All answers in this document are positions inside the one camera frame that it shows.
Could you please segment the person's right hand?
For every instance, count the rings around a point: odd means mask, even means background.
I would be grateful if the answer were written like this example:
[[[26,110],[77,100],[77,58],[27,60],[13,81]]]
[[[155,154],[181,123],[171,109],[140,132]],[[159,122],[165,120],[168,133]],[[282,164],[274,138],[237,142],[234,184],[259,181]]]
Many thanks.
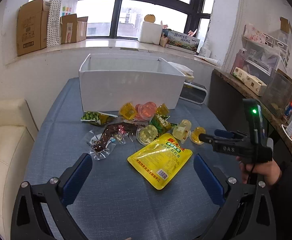
[[[249,174],[257,173],[264,176],[264,182],[268,187],[276,184],[281,178],[282,172],[273,159],[267,163],[262,164],[244,164],[241,157],[237,156],[236,161],[239,162],[239,168],[242,173],[242,183],[246,184],[249,179]]]

